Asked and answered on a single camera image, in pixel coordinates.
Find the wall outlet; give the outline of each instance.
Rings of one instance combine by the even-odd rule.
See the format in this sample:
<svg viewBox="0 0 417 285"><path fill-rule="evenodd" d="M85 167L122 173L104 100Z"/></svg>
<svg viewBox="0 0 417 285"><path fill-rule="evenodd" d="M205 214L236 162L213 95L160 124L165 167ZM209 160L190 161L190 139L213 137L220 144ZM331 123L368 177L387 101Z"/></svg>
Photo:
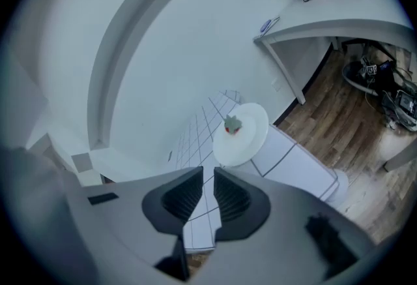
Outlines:
<svg viewBox="0 0 417 285"><path fill-rule="evenodd" d="M272 81L271 85L273 86L276 92L280 91L281 82L277 78L274 81Z"/></svg>

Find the white countertop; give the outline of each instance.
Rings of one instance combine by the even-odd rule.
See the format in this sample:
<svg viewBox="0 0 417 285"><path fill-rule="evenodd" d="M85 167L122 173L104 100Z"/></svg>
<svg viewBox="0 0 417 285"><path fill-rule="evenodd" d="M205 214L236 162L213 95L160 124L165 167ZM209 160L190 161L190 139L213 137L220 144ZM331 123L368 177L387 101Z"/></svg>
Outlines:
<svg viewBox="0 0 417 285"><path fill-rule="evenodd" d="M280 20L268 33L255 41L341 36L343 29L349 27L355 27L356 32L361 27L378 27L388 32L392 29L403 35L412 35L414 31L398 0L294 0L280 13Z"/></svg>

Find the white tile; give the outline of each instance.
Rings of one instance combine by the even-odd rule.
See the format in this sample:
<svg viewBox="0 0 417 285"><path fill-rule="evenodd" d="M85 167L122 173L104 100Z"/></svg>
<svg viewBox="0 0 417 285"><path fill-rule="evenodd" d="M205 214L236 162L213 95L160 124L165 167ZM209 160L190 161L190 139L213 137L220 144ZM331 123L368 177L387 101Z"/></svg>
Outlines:
<svg viewBox="0 0 417 285"><path fill-rule="evenodd" d="M190 158L190 167L198 167L200 163L200 152L196 151L194 155Z"/></svg>
<svg viewBox="0 0 417 285"><path fill-rule="evenodd" d="M219 207L216 197L214 197L214 178L209 179L204 185L204 193L206 195L207 209L211 210Z"/></svg>
<svg viewBox="0 0 417 285"><path fill-rule="evenodd" d="M198 135L200 135L206 129L206 127L207 127L207 121L204 118L204 121L201 121L201 122L199 121L198 122L198 125L197 125L197 133L198 133Z"/></svg>
<svg viewBox="0 0 417 285"><path fill-rule="evenodd" d="M226 118L226 115L229 114L229 112L233 109L235 106L235 102L233 102L231 99L227 99L227 102L223 105L223 108L220 109L220 113L223 117Z"/></svg>
<svg viewBox="0 0 417 285"><path fill-rule="evenodd" d="M207 140L207 138L210 136L210 130L209 128L205 128L204 131L202 133L200 133L198 140L199 140L199 144L200 147L201 145Z"/></svg>
<svg viewBox="0 0 417 285"><path fill-rule="evenodd" d="M188 157L188 153L184 154L182 156L182 160L181 160L181 168L183 168L185 166L185 164L189 161L189 157Z"/></svg>
<svg viewBox="0 0 417 285"><path fill-rule="evenodd" d="M211 110L209 113L206 114L207 121L211 122L211 120L216 114L217 114L217 110L213 108L213 110Z"/></svg>
<svg viewBox="0 0 417 285"><path fill-rule="evenodd" d="M192 127L192 126L196 126L197 125L197 115L192 115L191 116L191 118L190 118L190 126Z"/></svg>
<svg viewBox="0 0 417 285"><path fill-rule="evenodd" d="M206 98L203 101L202 107L204 109L204 113L207 116L207 114L213 109L213 103L209 100L209 98Z"/></svg>
<svg viewBox="0 0 417 285"><path fill-rule="evenodd" d="M203 122L204 120L205 120L204 111L203 111L202 107L199 107L199 109L197 111L197 125L200 125L201 122Z"/></svg>
<svg viewBox="0 0 417 285"><path fill-rule="evenodd" d="M191 232L191 221L188 221L182 228L182 236L184 238L184 248L193 249L193 237Z"/></svg>
<svg viewBox="0 0 417 285"><path fill-rule="evenodd" d="M199 148L198 140L195 139L194 142L190 146L190 157L192 157L195 154L195 152L198 150L198 148Z"/></svg>
<svg viewBox="0 0 417 285"><path fill-rule="evenodd" d="M214 153L211 154L201 163L203 166L203 182L207 182L214 175L214 168L219 167L220 164L214 157Z"/></svg>
<svg viewBox="0 0 417 285"><path fill-rule="evenodd" d="M188 151L188 148L190 148L190 143L188 140L184 141L184 144L182 145L182 154Z"/></svg>
<svg viewBox="0 0 417 285"><path fill-rule="evenodd" d="M178 162L182 158L182 151L179 151L179 149L177 149L176 153L177 155L175 155L175 160Z"/></svg>
<svg viewBox="0 0 417 285"><path fill-rule="evenodd" d="M181 169L181 165L182 165L182 155L179 157L179 159L177 161L177 170Z"/></svg>
<svg viewBox="0 0 417 285"><path fill-rule="evenodd" d="M216 240L216 230L222 227L222 219L220 218L220 210L214 209L208 214L208 217L210 219L210 227L213 237L213 243L215 244Z"/></svg>
<svg viewBox="0 0 417 285"><path fill-rule="evenodd" d="M191 127L190 130L190 144L192 144L197 139L197 125Z"/></svg>
<svg viewBox="0 0 417 285"><path fill-rule="evenodd" d="M225 95L222 95L221 99L216 103L217 110L220 111L222 106L227 102L228 98Z"/></svg>
<svg viewBox="0 0 417 285"><path fill-rule="evenodd" d="M204 213L207 213L207 203L203 192L200 200L198 201L198 204L195 206L195 209L191 214L190 219L197 218L198 216L203 215Z"/></svg>
<svg viewBox="0 0 417 285"><path fill-rule="evenodd" d="M201 160L204 161L213 150L213 141L211 140L211 137L208 137L206 141L202 145L200 145L200 157Z"/></svg>
<svg viewBox="0 0 417 285"><path fill-rule="evenodd" d="M298 145L265 178L301 188L319 198L335 180Z"/></svg>
<svg viewBox="0 0 417 285"><path fill-rule="evenodd" d="M222 121L223 118L217 113L214 116L213 120L208 124L208 127L210 127L210 131L212 131L213 133Z"/></svg>
<svg viewBox="0 0 417 285"><path fill-rule="evenodd" d="M233 169L239 170L244 173L251 173L260 177L258 171L256 170L255 166L253 165L252 161L247 161L240 166L233 167Z"/></svg>
<svg viewBox="0 0 417 285"><path fill-rule="evenodd" d="M179 153L181 153L182 152L182 143L184 142L184 136L183 135L181 135L181 137L180 137L180 142L179 142L179 145L178 145L178 149L180 150L180 152Z"/></svg>
<svg viewBox="0 0 417 285"><path fill-rule="evenodd" d="M184 140L190 141L190 125L187 125L184 130Z"/></svg>
<svg viewBox="0 0 417 285"><path fill-rule="evenodd" d="M219 126L217 126L217 128L215 128L214 131L211 131L211 135L213 136L213 138L216 135L216 131L218 128L224 128L224 124L219 124Z"/></svg>
<svg viewBox="0 0 417 285"><path fill-rule="evenodd" d="M313 160L315 160L320 166L322 166L325 170L328 171L328 173L333 176L335 179L338 178L338 176L334 173L333 169L327 168L323 163L321 163L317 157L315 157L314 155L312 155L307 149L305 149L304 147L302 147L300 144L297 145L299 148L301 148L301 150L303 150L303 152L305 152L305 154L307 154L309 157L311 157Z"/></svg>
<svg viewBox="0 0 417 285"><path fill-rule="evenodd" d="M231 98L232 100L236 100L236 91L234 90L227 90L226 96Z"/></svg>
<svg viewBox="0 0 417 285"><path fill-rule="evenodd" d="M274 127L269 126L265 143L252 160L261 174L264 175L287 154L293 145L294 143L289 138L286 138Z"/></svg>
<svg viewBox="0 0 417 285"><path fill-rule="evenodd" d="M219 100L221 100L223 97L223 94L221 92L217 92L215 96L211 97L211 101L214 103L214 105L216 105L218 103Z"/></svg>
<svg viewBox="0 0 417 285"><path fill-rule="evenodd" d="M213 247L213 241L211 238L211 229L209 222L209 215L203 215L191 221L192 225L192 237L193 248L209 248Z"/></svg>

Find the wooden floor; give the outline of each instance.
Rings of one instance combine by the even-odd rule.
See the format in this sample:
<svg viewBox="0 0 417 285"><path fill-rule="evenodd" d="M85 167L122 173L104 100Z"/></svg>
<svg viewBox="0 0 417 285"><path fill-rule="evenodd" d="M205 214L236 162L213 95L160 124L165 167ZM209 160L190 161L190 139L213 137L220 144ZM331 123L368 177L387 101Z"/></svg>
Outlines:
<svg viewBox="0 0 417 285"><path fill-rule="evenodd" d="M387 48L399 67L406 68L410 54ZM378 63L387 59L376 51L368 57ZM352 59L349 51L333 51L306 92L305 105L297 104L278 127L323 164L348 175L348 196L338 210L378 243L402 227L417 196L417 160L390 173L382 165L413 141L417 132L387 128L377 101L367 96L372 108L364 92L344 81L341 69Z"/></svg>

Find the black device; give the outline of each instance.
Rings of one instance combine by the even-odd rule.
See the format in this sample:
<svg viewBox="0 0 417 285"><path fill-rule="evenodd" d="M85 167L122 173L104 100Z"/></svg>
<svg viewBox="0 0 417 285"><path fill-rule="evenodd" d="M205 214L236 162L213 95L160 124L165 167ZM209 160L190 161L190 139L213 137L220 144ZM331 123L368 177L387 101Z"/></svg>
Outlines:
<svg viewBox="0 0 417 285"><path fill-rule="evenodd" d="M412 98L406 92L399 90L397 92L397 97L395 98L395 102L397 105L405 111L407 115L412 117L413 119L417 119L417 100Z"/></svg>

